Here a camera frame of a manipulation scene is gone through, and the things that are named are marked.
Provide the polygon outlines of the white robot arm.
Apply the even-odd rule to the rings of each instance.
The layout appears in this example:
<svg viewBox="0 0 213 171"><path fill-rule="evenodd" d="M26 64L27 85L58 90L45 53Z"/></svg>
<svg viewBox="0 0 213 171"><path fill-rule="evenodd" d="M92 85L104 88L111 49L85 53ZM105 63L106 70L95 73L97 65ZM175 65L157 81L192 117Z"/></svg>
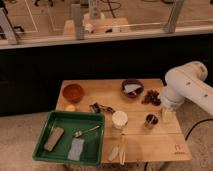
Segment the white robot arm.
<svg viewBox="0 0 213 171"><path fill-rule="evenodd" d="M172 68L165 74L166 85L160 94L164 123L173 119L185 99L213 116L213 87L205 83L207 76L207 67L199 61Z"/></svg>

